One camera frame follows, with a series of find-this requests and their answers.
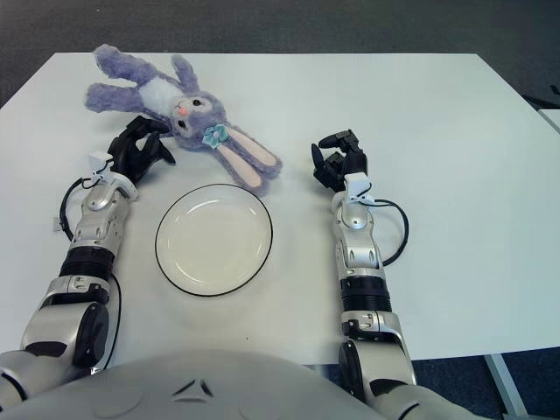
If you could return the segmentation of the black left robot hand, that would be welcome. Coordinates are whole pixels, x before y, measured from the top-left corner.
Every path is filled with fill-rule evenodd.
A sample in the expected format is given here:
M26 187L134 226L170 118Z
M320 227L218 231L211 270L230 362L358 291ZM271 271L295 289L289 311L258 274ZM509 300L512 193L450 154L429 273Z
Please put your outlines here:
M168 133L165 124L137 116L108 148L113 158L111 171L122 174L136 186L157 161L175 165L173 155L160 139Z

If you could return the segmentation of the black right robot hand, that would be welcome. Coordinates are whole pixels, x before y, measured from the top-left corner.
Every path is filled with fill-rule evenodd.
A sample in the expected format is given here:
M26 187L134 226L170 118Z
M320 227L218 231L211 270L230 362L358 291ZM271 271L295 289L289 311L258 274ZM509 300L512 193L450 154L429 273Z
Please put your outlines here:
M350 130L344 130L311 145L314 178L326 188L339 193L345 190L345 176L368 174L368 159L359 140Z

